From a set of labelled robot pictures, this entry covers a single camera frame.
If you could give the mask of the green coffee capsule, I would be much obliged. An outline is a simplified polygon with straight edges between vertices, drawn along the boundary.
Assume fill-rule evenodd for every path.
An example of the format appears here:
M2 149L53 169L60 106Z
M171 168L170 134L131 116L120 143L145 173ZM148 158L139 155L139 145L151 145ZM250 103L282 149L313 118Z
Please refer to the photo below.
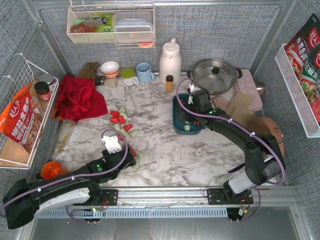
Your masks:
M190 125L185 125L184 126L184 130L185 131L190 131L191 130L191 126Z

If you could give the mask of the teal storage basket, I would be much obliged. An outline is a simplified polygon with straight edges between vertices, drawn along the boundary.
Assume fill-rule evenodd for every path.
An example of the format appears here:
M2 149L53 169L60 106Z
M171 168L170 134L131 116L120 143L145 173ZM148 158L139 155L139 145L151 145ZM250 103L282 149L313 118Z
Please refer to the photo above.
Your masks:
M172 124L175 132L179 135L197 135L204 129L204 126L196 120L195 116L186 112L177 101L177 97L172 99ZM190 125L190 131L185 131L184 126Z

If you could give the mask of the brown cardboard sheet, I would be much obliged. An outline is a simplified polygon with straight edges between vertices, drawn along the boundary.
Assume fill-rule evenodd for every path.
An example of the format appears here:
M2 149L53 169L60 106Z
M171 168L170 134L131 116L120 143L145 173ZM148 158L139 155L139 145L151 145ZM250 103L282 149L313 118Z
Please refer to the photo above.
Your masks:
M231 118L242 126L246 127L253 118L254 112L243 107L236 106L231 114Z
M248 109L248 107L252 104L253 101L254 97L252 95L243 92L238 92L225 109L225 112L228 115L231 115L235 107Z

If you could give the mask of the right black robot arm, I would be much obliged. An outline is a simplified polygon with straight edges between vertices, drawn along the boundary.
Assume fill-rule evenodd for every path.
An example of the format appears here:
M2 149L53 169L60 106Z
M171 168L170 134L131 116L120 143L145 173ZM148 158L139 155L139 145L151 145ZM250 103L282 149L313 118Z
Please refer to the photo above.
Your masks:
M270 183L277 175L285 178L285 162L274 135L249 130L224 110L213 108L204 89L190 93L186 100L178 98L177 102L190 122L199 122L201 126L223 135L244 152L244 172L224 183L227 195L239 195L254 186Z

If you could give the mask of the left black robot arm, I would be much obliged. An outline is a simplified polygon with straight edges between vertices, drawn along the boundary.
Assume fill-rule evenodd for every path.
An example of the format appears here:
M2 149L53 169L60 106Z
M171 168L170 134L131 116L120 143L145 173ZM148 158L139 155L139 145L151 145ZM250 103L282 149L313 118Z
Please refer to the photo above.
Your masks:
M116 153L102 152L102 157L79 169L51 180L16 181L2 202L7 227L10 230L25 226L36 214L68 205L103 205L111 198L101 184L117 178L121 170L136 164L130 149Z

